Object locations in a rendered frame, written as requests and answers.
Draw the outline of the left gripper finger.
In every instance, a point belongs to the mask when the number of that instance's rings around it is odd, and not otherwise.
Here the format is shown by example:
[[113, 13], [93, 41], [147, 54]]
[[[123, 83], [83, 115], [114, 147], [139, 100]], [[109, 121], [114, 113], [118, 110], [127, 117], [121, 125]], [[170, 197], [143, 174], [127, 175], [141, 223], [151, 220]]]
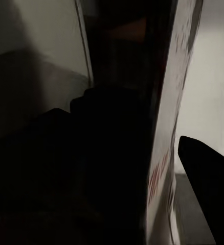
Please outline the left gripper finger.
[[224, 245], [224, 156], [200, 140], [181, 136], [178, 156], [217, 245]]

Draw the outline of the bottle of coffee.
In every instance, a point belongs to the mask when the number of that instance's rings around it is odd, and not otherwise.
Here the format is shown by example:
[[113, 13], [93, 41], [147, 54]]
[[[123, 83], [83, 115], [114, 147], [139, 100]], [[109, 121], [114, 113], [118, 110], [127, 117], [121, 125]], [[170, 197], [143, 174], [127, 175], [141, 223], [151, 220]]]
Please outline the bottle of coffee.
[[0, 0], [0, 245], [188, 245], [174, 169], [204, 0]]

